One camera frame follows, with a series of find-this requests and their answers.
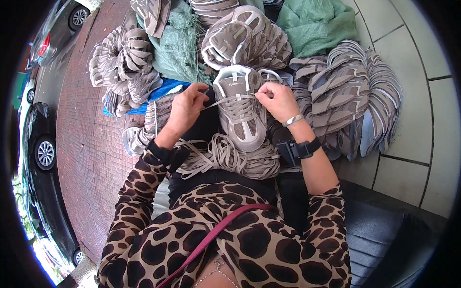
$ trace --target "leopard print top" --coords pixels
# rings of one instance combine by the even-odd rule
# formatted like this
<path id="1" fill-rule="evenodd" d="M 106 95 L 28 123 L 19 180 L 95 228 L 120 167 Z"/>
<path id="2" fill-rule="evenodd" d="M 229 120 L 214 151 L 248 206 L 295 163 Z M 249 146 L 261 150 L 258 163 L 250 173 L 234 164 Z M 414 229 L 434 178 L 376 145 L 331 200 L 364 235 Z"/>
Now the leopard print top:
<path id="1" fill-rule="evenodd" d="M 121 188 L 98 270 L 99 287 L 156 287 L 208 232 L 242 205 L 267 202 L 239 184 L 203 184 L 153 221 L 152 202 L 167 168 L 145 151 Z M 311 227 L 299 235 L 274 211 L 250 210 L 232 221 L 171 286 L 190 288 L 216 252 L 242 288 L 349 287 L 339 185 L 310 199 Z"/>

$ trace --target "black chair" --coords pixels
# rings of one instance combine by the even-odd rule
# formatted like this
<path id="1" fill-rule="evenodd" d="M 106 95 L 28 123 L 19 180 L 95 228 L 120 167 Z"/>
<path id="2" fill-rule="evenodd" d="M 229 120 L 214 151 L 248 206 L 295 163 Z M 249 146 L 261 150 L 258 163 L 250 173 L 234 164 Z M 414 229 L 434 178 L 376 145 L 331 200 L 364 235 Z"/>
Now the black chair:
<path id="1" fill-rule="evenodd" d="M 277 177 L 285 221 L 299 232 L 307 223 L 308 196 L 301 173 Z M 411 287 L 432 255 L 446 219 L 341 180 L 351 287 Z"/>

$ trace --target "street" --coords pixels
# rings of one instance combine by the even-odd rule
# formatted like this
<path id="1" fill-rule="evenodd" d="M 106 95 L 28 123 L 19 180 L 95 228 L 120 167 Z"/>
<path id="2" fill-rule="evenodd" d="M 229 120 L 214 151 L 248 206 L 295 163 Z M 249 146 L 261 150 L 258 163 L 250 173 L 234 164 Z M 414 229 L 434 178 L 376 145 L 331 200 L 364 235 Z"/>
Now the street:
<path id="1" fill-rule="evenodd" d="M 42 102 L 50 107 L 50 115 L 56 125 L 56 112 L 59 104 L 65 71 L 69 64 L 72 51 L 77 41 L 78 33 L 69 39 L 67 45 L 61 50 L 51 65 L 40 67 L 36 79 L 34 103 Z"/>

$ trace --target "white car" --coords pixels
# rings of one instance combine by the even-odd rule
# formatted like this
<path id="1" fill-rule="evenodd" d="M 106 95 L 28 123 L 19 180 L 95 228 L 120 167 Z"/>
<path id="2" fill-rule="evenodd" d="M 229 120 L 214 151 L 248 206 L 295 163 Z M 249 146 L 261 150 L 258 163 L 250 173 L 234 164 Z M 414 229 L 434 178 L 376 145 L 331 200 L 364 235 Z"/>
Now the white car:
<path id="1" fill-rule="evenodd" d="M 35 96 L 35 80 L 30 79 L 27 81 L 24 88 L 23 97 L 21 100 L 21 106 L 18 108 L 18 118 L 19 118 L 19 143 L 23 142 L 23 131 L 24 131 L 24 122 L 27 119 L 27 112 L 34 101 Z M 19 151 L 19 166 L 22 166 L 23 162 L 23 151 Z M 22 169 L 18 169 L 18 174 L 21 177 Z"/>

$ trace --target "necklace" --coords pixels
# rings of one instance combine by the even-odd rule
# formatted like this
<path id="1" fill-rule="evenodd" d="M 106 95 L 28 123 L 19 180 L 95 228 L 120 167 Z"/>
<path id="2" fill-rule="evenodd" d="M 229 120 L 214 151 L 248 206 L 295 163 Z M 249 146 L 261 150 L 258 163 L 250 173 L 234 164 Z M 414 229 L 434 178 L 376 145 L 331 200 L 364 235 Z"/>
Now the necklace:
<path id="1" fill-rule="evenodd" d="M 221 270 L 219 270 L 221 268 L 223 264 L 221 264 L 220 262 L 220 259 L 217 259 L 214 261 L 214 264 L 216 265 L 216 269 L 211 271 L 210 273 L 208 273 L 208 275 L 206 275 L 205 277 L 203 277 L 199 282 L 197 282 L 192 288 L 195 288 L 198 284 L 200 284 L 200 282 L 202 282 L 203 280 L 205 280 L 208 276 L 210 276 L 211 274 L 213 274 L 214 272 L 218 272 L 218 273 L 221 273 L 222 275 L 224 275 L 224 277 L 227 278 L 227 280 L 229 280 L 232 284 L 234 284 L 234 287 L 235 288 L 239 288 L 226 274 L 224 274 Z"/>

